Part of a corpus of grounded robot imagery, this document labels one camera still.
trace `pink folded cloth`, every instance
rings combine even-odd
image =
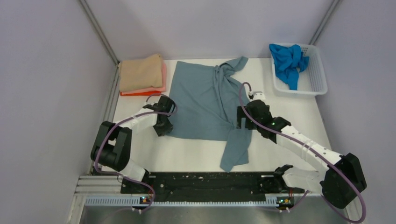
[[[166,74],[167,73],[166,73],[166,65],[165,65],[165,63],[163,61],[162,61],[161,72],[162,72],[162,87],[158,87],[158,88],[147,87],[147,88],[134,90],[134,91],[121,92],[121,95],[122,96],[129,95],[129,94],[134,94],[135,95],[136,93],[143,93],[143,92],[149,92],[149,91],[165,92],[166,91]]]

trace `metal floor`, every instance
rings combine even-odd
[[[85,207],[80,224],[99,224],[116,207]],[[321,197],[309,196],[291,213],[252,207],[156,207],[139,215],[128,210],[101,224],[347,224]]]

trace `gray cloth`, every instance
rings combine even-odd
[[[168,135],[227,141],[220,163],[226,172],[235,165],[249,163],[252,131],[236,129],[241,83],[231,78],[247,61],[246,57],[240,57],[216,67],[177,62],[170,89],[169,97],[177,104],[178,111],[169,117],[174,128]],[[246,94],[242,99],[245,104],[249,102]]]

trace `folded towel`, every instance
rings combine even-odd
[[[291,90],[297,90],[299,75],[296,68],[304,71],[308,67],[309,57],[304,57],[301,47],[296,44],[288,48],[272,43],[269,50],[274,58],[276,77],[288,84]]]
[[[144,59],[122,61],[118,65],[121,77],[120,91],[128,92],[149,87],[162,87],[162,63],[160,54]]]
[[[166,65],[164,62],[162,62],[162,86],[159,88],[154,88],[154,87],[148,87],[148,88],[143,88],[140,90],[134,90],[134,91],[127,91],[127,92],[120,92],[121,96],[150,96],[154,93],[161,93],[166,91]]]
[[[139,93],[129,93],[129,94],[124,94],[120,92],[120,96],[151,96],[153,94],[160,94],[160,91],[148,91],[148,92],[139,92]]]

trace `white table surface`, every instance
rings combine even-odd
[[[219,65],[228,59],[165,60],[167,65],[168,95],[177,61],[204,65]],[[304,135],[330,148],[323,121],[315,98],[282,98],[274,95],[271,63],[269,58],[250,58],[245,68],[232,77],[240,82],[249,82],[253,91],[263,91],[266,104],[270,105],[273,116],[281,116],[292,123]],[[114,121],[130,117],[144,105],[147,97],[120,96]],[[151,172],[213,172],[223,171],[220,160],[226,145],[225,141],[188,140],[169,136],[158,137],[153,128],[148,128],[132,136],[132,157],[136,163]],[[303,169],[313,169],[297,155],[253,131],[248,148],[249,163],[235,166],[232,172],[273,171],[277,167],[290,164]]]

